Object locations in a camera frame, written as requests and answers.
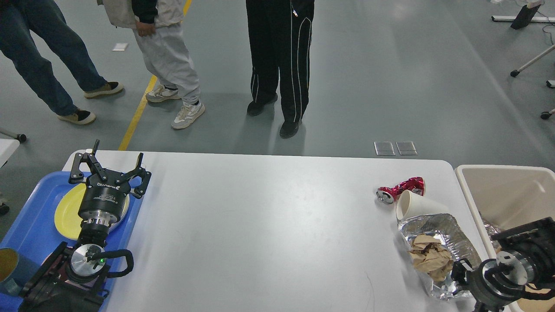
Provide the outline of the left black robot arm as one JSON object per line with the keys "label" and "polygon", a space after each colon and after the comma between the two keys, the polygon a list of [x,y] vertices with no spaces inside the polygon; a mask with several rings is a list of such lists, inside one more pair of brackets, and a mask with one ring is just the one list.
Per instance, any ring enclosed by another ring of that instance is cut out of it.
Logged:
{"label": "left black robot arm", "polygon": [[104,168],[96,158],[99,143],[90,152],[75,154],[68,178],[70,184],[85,185],[76,243],[61,242],[26,282],[19,292],[20,312],[98,312],[109,295],[106,281],[134,268],[130,250],[106,246],[114,225],[123,223],[131,207],[127,200],[145,195],[151,172],[143,167],[143,153],[129,172]]}

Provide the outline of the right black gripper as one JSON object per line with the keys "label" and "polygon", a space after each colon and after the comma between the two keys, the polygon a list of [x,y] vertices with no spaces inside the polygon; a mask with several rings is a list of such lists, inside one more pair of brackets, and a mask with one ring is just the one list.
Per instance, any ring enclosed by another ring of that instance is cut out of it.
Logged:
{"label": "right black gripper", "polygon": [[473,295],[476,312],[503,312],[503,308],[516,301],[516,288],[501,278],[497,261],[488,259],[473,270],[467,258],[453,263],[451,278],[455,283],[453,296]]}

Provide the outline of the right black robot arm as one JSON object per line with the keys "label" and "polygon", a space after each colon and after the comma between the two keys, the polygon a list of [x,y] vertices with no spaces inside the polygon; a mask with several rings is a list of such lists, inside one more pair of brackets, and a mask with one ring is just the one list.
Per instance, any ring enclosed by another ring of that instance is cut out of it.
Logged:
{"label": "right black robot arm", "polygon": [[501,312],[519,300],[554,297],[555,224],[547,217],[493,235],[501,251],[472,268],[466,258],[453,264],[457,290],[470,292],[476,312]]}

